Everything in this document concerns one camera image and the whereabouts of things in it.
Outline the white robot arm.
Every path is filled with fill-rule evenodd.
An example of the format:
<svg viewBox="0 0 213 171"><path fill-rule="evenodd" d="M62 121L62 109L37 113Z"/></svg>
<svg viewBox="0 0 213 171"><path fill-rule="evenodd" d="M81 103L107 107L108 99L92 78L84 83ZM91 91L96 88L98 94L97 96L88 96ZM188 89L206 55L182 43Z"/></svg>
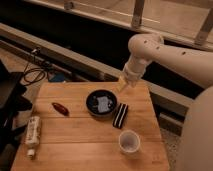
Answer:
<svg viewBox="0 0 213 171"><path fill-rule="evenodd" d="M119 87L148 78L150 63L175 75L167 79L153 71L153 81L191 97L179 144L175 171L213 171L213 52L166 45L156 34L136 34L128 41L130 58Z"/></svg>

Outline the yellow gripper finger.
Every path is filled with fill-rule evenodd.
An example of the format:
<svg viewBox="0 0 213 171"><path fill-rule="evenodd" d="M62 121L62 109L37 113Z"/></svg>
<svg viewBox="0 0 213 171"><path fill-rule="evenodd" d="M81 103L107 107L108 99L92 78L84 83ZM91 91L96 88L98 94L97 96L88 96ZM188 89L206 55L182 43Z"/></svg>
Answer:
<svg viewBox="0 0 213 171"><path fill-rule="evenodd" d="M124 90L128 86L128 83L124 76L120 76L117 82L117 89L119 91Z"/></svg>

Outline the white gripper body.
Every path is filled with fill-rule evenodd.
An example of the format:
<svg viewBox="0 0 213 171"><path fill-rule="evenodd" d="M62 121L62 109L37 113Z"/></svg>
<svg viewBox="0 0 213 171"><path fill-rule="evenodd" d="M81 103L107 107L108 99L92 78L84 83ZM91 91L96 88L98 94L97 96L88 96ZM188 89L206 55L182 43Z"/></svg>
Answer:
<svg viewBox="0 0 213 171"><path fill-rule="evenodd" d="M143 58L130 57L123 68L123 77L128 85L134 87L141 79L148 66L148 61Z"/></svg>

